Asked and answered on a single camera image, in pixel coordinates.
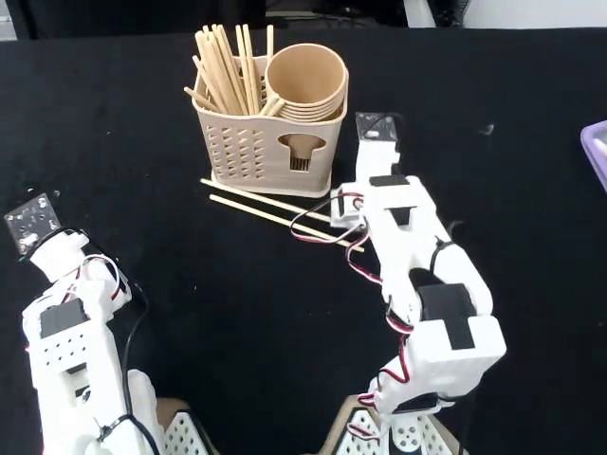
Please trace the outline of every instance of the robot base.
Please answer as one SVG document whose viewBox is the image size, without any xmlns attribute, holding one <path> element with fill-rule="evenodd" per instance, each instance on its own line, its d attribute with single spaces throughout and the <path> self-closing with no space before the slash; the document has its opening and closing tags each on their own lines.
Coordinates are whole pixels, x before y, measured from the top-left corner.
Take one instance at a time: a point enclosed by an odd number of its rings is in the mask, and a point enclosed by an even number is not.
<svg viewBox="0 0 607 455">
<path fill-rule="evenodd" d="M 355 424 L 379 435 L 378 421 L 373 409 L 361 406 L 355 395 L 349 396 L 318 455 L 454 455 L 459 448 L 453 435 L 431 415 L 395 416 L 390 431 L 382 437 L 381 449 L 378 441 L 363 441 L 346 428 L 347 424 Z"/>
</svg>

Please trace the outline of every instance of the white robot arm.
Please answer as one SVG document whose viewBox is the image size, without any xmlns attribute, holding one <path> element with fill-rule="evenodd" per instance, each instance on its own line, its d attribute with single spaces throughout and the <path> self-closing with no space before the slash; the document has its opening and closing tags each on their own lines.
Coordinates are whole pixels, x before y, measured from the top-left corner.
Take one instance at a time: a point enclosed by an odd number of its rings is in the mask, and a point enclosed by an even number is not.
<svg viewBox="0 0 607 455">
<path fill-rule="evenodd" d="M 419 179 L 395 169 L 390 120 L 358 114 L 357 181 L 333 191 L 331 221 L 368 230 L 381 265 L 386 317 L 403 335 L 399 355 L 371 381 L 361 403 L 384 416 L 435 413 L 473 390 L 506 344 L 476 267 L 452 242 Z M 442 283 L 415 289 L 414 268 Z"/>
<path fill-rule="evenodd" d="M 164 434 L 154 388 L 146 374 L 128 372 L 127 405 L 106 325 L 131 300 L 131 283 L 112 259 L 85 252 L 91 248 L 85 233 L 59 227 L 44 195 L 5 218 L 24 258 L 51 282 L 23 312 L 45 455 L 159 453 Z M 130 415 L 135 419 L 120 425 Z"/>
</svg>

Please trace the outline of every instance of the black tabletop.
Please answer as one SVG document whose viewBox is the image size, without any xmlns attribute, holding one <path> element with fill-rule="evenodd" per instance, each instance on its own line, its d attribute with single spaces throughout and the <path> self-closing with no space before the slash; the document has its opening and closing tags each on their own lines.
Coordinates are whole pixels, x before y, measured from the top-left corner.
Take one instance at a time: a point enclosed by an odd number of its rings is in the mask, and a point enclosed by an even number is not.
<svg viewBox="0 0 607 455">
<path fill-rule="evenodd" d="M 254 38 L 261 50 L 262 35 Z M 472 453 L 583 453 L 605 379 L 607 195 L 579 131 L 607 118 L 607 31 L 325 30 L 350 69 L 334 185 L 354 178 L 355 111 L 407 120 L 402 164 L 494 297 L 508 352 L 485 376 Z M 191 403 L 225 454 L 320 448 L 343 398 L 395 355 L 376 286 L 337 246 L 208 201 L 192 36 L 0 45 L 0 209 L 45 191 L 152 300 L 132 361 Z M 311 205 L 311 200 L 297 200 Z M 0 235 L 0 451 L 41 451 L 21 311 L 46 284 Z M 372 252 L 363 261 L 377 269 Z M 116 314 L 121 345 L 137 308 Z M 441 414 L 458 434 L 457 409 Z"/>
</svg>

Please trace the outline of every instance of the chopstick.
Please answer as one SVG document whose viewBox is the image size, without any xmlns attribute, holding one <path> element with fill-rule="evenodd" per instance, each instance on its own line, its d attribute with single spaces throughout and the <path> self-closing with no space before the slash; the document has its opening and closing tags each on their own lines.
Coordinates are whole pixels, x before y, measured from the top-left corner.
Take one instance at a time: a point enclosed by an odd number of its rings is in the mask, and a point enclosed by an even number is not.
<svg viewBox="0 0 607 455">
<path fill-rule="evenodd" d="M 219 107 L 219 112 L 222 114 L 227 114 L 228 109 L 227 109 L 226 105 L 224 104 L 223 100 L 221 99 L 221 97 L 219 96 L 219 91 L 215 87 L 215 84 L 212 81 L 211 76 L 209 74 L 207 74 L 203 64 L 200 62 L 198 57 L 196 57 L 195 55 L 192 55 L 192 60 L 193 60 L 193 64 L 195 64 L 196 68 L 198 69 L 198 74 L 200 75 L 200 78 L 205 83 L 205 85 L 207 85 L 207 88 L 211 92 L 211 96 L 212 96 L 213 100 L 217 103 L 217 106 Z"/>
<path fill-rule="evenodd" d="M 238 202 L 231 201 L 216 194 L 209 194 L 209 199 L 214 202 L 218 202 L 219 204 L 232 207 L 233 209 L 239 209 L 251 215 L 259 216 L 260 218 L 265 218 L 269 221 L 273 221 L 274 223 L 278 223 L 279 225 L 291 226 L 291 222 L 289 220 L 286 220 L 285 218 L 281 218 L 280 216 L 272 215 L 271 213 L 266 213 L 264 211 L 254 209 L 253 207 L 245 206 L 244 204 L 239 204 Z M 312 227 L 296 223 L 293 225 L 293 228 L 300 230 L 301 232 L 305 232 L 306 234 L 316 235 L 317 237 L 320 237 L 324 240 L 336 240 L 336 237 L 329 234 L 325 234 L 324 232 L 320 232 L 319 230 L 313 229 Z M 346 248 L 351 245 L 351 243 L 346 240 L 339 240 L 336 242 L 336 244 L 344 246 Z M 360 246 L 355 246 L 353 249 L 360 253 L 364 252 L 364 248 L 361 248 Z"/>
<path fill-rule="evenodd" d="M 212 74 L 212 78 L 217 83 L 219 93 L 228 107 L 228 114 L 239 115 L 238 100 L 231 88 L 228 72 L 223 65 L 221 55 L 218 55 L 219 49 L 215 36 L 210 33 L 209 40 L 205 43 L 205 69 Z"/>
<path fill-rule="evenodd" d="M 192 98 L 194 98 L 197 102 L 202 104 L 205 109 L 209 109 L 213 112 L 219 112 L 219 108 L 217 106 L 215 106 L 212 102 L 208 101 L 199 93 L 194 92 L 190 87 L 183 87 L 183 91 L 190 95 Z"/>
<path fill-rule="evenodd" d="M 264 204 L 271 205 L 273 207 L 277 207 L 279 209 L 284 209 L 288 211 L 292 211 L 293 213 L 304 213 L 306 210 L 297 206 L 293 206 L 291 204 L 287 204 L 286 202 L 277 201 L 275 199 L 270 199 L 269 197 L 260 196 L 259 194 L 255 194 L 253 192 L 248 192 L 244 190 L 238 190 L 237 188 L 229 187 L 227 185 L 222 185 L 221 183 L 213 182 L 207 178 L 201 178 L 200 183 L 207 185 L 209 187 L 215 188 L 217 190 L 231 192 L 232 194 L 237 194 L 242 197 L 246 197 L 248 199 L 252 199 L 253 201 L 263 202 Z M 310 211 L 306 214 L 309 218 L 314 218 L 316 220 L 324 221 L 325 223 L 331 222 L 331 217 L 327 215 L 323 215 L 322 213 L 317 213 L 315 211 Z"/>
<path fill-rule="evenodd" d="M 250 115 L 253 113 L 253 97 L 250 87 L 247 52 L 245 51 L 245 41 L 243 40 L 243 32 L 240 26 L 236 26 L 236 42 L 238 44 L 238 58 L 243 72 L 243 82 L 245 83 L 245 93 L 247 94 L 247 107 Z"/>
<path fill-rule="evenodd" d="M 216 26 L 213 24 L 212 26 L 213 33 L 215 33 L 215 37 L 217 38 L 217 43 L 219 44 L 219 49 L 224 58 L 224 63 L 226 64 L 226 68 L 228 69 L 228 74 L 230 76 L 231 86 L 238 99 L 238 105 L 240 107 L 240 111 L 242 114 L 247 113 L 247 102 L 245 101 L 245 96 L 243 93 L 243 88 L 240 84 L 240 78 L 238 78 L 238 71 L 236 69 L 236 65 L 234 64 L 234 59 L 231 56 L 231 47 L 230 42 L 228 41 L 228 36 L 226 36 L 226 31 L 223 26 Z"/>
<path fill-rule="evenodd" d="M 269 62 L 274 56 L 274 26 L 267 26 L 266 34 L 266 61 Z M 215 106 L 215 109 L 211 109 L 209 104 L 193 95 L 192 89 L 186 90 L 188 95 L 198 101 L 199 107 L 232 116 L 274 117 L 280 112 L 283 100 L 262 100 L 263 75 L 253 55 L 247 24 L 236 26 L 238 55 L 232 54 L 230 41 L 221 25 L 203 26 L 202 30 L 194 34 L 194 38 L 200 54 L 194 63 L 209 90 L 207 97 L 204 94 L 202 96 L 205 101 Z"/>
<path fill-rule="evenodd" d="M 245 51 L 247 53 L 247 66 L 248 66 L 248 80 L 251 87 L 251 97 L 253 98 L 253 112 L 252 114 L 259 114 L 259 87 L 261 83 L 257 77 L 257 66 L 253 61 L 253 46 L 250 42 L 250 34 L 248 33 L 248 25 L 243 25 L 243 35 L 245 38 Z"/>
<path fill-rule="evenodd" d="M 272 57 L 274 56 L 274 26 L 267 26 L 267 30 L 266 30 L 266 42 L 267 42 L 267 51 L 266 51 L 266 57 L 267 57 L 267 63 L 269 64 L 269 61 L 272 60 Z"/>
</svg>

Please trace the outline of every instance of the purple container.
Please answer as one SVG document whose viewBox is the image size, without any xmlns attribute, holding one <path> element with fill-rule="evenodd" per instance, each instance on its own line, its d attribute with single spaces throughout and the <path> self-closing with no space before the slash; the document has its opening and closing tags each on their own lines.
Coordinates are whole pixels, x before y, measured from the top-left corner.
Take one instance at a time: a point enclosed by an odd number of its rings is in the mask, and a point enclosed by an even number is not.
<svg viewBox="0 0 607 455">
<path fill-rule="evenodd" d="M 590 164 L 607 191 L 607 120 L 585 127 L 579 137 Z"/>
</svg>

